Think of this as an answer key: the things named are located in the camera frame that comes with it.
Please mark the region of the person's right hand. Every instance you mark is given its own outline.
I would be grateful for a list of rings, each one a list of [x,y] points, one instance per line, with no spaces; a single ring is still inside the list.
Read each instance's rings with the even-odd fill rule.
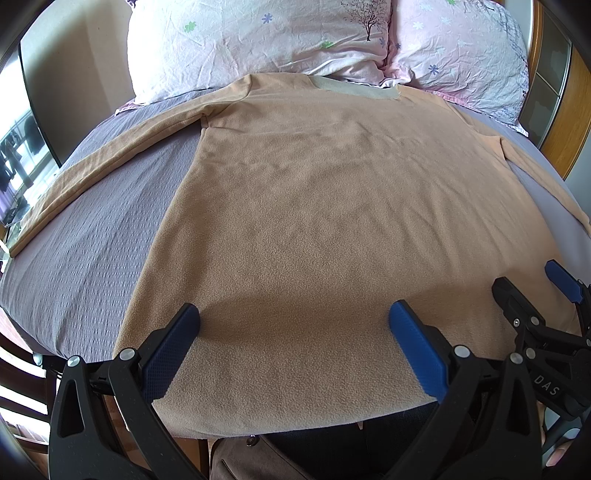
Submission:
[[[557,466],[559,464],[559,462],[562,460],[562,458],[564,457],[564,455],[566,454],[566,452],[568,451],[568,449],[572,446],[573,443],[574,443],[574,440],[569,439],[569,440],[565,441],[564,443],[560,444],[559,446],[557,446],[554,449],[554,451],[552,452],[552,454],[549,456],[549,458],[547,459],[545,466],[547,468]]]

